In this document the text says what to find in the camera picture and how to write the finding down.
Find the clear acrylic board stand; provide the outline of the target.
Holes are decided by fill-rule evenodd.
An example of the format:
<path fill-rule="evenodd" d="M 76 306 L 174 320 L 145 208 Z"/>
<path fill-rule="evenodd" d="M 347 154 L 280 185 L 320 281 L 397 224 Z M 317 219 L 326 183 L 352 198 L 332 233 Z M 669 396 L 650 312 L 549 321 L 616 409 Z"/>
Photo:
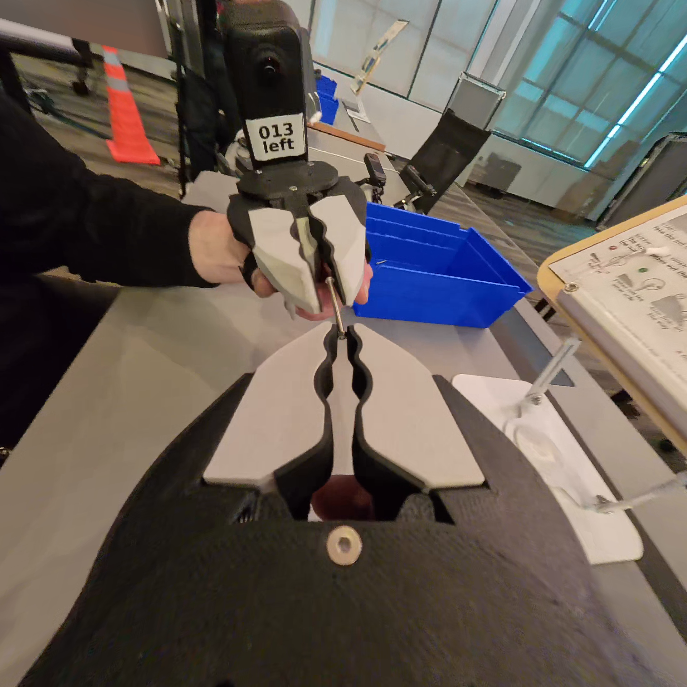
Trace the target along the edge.
<path fill-rule="evenodd" d="M 600 494 L 592 494 L 572 459 L 563 453 L 543 429 L 536 427 L 537 422 L 541 420 L 546 392 L 562 370 L 564 363 L 573 356 L 579 346 L 580 339 L 577 337 L 564 340 L 532 383 L 526 395 L 512 411 L 508 412 L 508 418 L 502 428 L 503 433 L 527 458 L 534 459 L 535 467 L 543 468 L 543 479 L 549 487 L 562 491 L 578 507 L 587 511 L 604 514 L 630 511 L 660 497 L 684 491 L 686 472 L 681 471 L 664 484 L 619 502 L 611 501 Z"/>

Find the cardboard box stack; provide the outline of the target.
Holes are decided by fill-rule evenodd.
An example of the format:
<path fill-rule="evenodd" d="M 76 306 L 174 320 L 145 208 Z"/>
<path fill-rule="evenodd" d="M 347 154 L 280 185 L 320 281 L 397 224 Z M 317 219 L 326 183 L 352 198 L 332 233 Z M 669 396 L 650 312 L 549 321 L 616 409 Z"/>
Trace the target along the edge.
<path fill-rule="evenodd" d="M 556 219 L 583 223 L 627 167 L 633 153 L 618 150 L 606 161 L 597 161 L 584 177 L 572 184 L 552 211 Z"/>

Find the orange striped traffic cone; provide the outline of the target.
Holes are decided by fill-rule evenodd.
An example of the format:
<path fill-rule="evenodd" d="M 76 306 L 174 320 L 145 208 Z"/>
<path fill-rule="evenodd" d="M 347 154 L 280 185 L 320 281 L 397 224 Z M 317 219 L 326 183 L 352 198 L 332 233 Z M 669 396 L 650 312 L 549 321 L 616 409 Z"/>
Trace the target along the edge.
<path fill-rule="evenodd" d="M 120 164 L 160 166 L 160 159 L 144 131 L 117 50 L 106 45 L 102 46 L 102 50 L 112 130 L 112 137 L 107 141 L 108 149 L 113 159 Z"/>

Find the wooden instruction board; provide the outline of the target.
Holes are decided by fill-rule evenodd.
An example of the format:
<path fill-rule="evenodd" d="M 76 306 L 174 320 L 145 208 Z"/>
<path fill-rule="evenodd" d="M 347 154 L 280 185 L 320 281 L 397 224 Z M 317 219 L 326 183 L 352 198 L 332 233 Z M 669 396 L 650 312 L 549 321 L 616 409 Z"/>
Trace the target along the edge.
<path fill-rule="evenodd" d="M 375 68 L 378 66 L 384 51 L 395 40 L 395 38 L 406 29 L 409 22 L 406 20 L 395 21 L 389 29 L 375 42 L 372 49 L 367 53 L 364 61 L 352 80 L 350 90 L 354 96 L 359 96 Z"/>
<path fill-rule="evenodd" d="M 686 454 L 686 196 L 554 253 L 537 286 Z"/>

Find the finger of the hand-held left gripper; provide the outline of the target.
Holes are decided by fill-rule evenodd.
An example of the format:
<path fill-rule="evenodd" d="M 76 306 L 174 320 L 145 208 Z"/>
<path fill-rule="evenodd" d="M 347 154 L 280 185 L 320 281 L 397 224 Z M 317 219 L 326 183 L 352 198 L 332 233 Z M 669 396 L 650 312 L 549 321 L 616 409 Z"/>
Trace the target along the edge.
<path fill-rule="evenodd" d="M 260 208 L 248 211 L 256 264 L 292 308 L 321 314 L 310 264 L 302 254 L 297 221 L 289 210 Z"/>
<path fill-rule="evenodd" d="M 310 205 L 311 228 L 329 266 L 339 297 L 353 306 L 365 278 L 365 227 L 345 197 L 326 197 Z"/>

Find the silver framed panel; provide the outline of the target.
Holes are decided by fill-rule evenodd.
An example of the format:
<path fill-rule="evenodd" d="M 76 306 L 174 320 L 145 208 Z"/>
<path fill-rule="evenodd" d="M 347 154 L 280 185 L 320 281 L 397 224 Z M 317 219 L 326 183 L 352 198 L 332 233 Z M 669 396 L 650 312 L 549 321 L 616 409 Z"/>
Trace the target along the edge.
<path fill-rule="evenodd" d="M 468 72 L 462 72 L 451 94 L 446 111 L 485 131 L 500 108 L 507 92 Z"/>

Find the dark grey storage box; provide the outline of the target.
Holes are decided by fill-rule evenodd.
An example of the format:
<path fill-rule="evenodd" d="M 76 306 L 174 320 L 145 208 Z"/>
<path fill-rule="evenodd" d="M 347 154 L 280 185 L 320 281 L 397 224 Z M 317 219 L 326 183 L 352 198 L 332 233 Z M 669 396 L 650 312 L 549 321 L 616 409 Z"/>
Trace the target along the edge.
<path fill-rule="evenodd" d="M 521 168 L 519 163 L 490 152 L 476 159 L 468 180 L 483 193 L 493 198 L 502 198 Z"/>

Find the person's left forearm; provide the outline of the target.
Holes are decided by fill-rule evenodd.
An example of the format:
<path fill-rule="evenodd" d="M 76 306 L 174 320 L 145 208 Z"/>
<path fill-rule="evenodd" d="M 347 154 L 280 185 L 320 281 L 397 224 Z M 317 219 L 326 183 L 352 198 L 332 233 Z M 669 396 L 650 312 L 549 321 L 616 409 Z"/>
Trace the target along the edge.
<path fill-rule="evenodd" d="M 1 283 L 66 267 L 125 287 L 214 287 L 188 242 L 202 210 L 94 173 L 1 95 Z"/>

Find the wooden desk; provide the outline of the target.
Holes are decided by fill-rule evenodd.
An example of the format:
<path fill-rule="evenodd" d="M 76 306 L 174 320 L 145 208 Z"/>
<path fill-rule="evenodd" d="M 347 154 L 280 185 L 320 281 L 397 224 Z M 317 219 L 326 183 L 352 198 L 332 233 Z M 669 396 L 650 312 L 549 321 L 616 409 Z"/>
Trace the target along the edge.
<path fill-rule="evenodd" d="M 334 95 L 339 100 L 339 107 L 332 123 L 320 121 L 308 124 L 308 132 L 327 134 L 377 152 L 385 152 L 385 142 L 370 121 L 362 99 L 351 90 L 351 77 L 321 64 L 315 64 L 315 70 L 337 84 Z"/>

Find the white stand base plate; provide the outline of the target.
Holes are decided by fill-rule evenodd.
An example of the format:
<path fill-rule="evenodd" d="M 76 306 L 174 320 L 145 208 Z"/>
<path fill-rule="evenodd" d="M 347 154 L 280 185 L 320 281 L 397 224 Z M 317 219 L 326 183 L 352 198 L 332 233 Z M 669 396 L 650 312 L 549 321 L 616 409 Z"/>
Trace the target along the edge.
<path fill-rule="evenodd" d="M 553 404 L 526 400 L 525 381 L 459 374 L 453 387 L 523 453 L 552 491 L 592 565 L 638 561 L 642 539 L 624 512 L 593 510 L 614 495 Z"/>

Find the black mesh office chair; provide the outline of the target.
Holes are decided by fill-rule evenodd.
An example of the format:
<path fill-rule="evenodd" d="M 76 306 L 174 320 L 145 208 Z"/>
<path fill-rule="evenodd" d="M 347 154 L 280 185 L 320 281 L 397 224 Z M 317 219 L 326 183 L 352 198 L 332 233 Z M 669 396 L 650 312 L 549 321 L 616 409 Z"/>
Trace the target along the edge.
<path fill-rule="evenodd" d="M 410 163 L 443 194 L 476 157 L 490 136 L 485 131 L 445 111 L 434 131 Z"/>

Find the black framed panel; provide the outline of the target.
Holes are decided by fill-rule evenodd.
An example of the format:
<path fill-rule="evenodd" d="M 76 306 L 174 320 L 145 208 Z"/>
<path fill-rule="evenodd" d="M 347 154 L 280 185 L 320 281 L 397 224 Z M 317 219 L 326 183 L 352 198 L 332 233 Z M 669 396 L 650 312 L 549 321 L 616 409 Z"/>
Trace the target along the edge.
<path fill-rule="evenodd" d="M 686 193 L 686 132 L 657 140 L 597 221 L 601 231 Z"/>

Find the long metal screw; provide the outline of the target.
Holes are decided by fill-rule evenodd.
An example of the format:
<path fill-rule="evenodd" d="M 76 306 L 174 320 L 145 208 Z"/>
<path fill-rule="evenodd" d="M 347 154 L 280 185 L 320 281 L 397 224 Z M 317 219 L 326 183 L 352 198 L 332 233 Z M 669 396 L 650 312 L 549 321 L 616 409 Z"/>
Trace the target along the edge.
<path fill-rule="evenodd" d="M 327 276 L 324 283 L 328 291 L 330 305 L 337 326 L 337 332 L 347 331 L 341 315 L 341 305 L 333 276 Z"/>

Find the person's right hand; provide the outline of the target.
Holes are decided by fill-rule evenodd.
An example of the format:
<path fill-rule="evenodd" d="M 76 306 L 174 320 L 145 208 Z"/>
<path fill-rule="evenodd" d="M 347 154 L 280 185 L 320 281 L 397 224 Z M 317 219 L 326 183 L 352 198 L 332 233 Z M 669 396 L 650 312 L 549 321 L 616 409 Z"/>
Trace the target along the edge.
<path fill-rule="evenodd" d="M 311 500 L 314 513 L 323 521 L 374 521 L 371 494 L 353 475 L 332 475 Z"/>

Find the blue plastic bin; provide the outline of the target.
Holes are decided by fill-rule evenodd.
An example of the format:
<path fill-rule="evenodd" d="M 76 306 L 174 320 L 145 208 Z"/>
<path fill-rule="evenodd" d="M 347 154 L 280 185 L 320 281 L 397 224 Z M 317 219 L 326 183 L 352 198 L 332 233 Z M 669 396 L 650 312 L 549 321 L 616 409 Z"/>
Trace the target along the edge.
<path fill-rule="evenodd" d="M 358 317 L 483 329 L 533 291 L 474 228 L 368 203 L 366 234 L 373 278 Z"/>

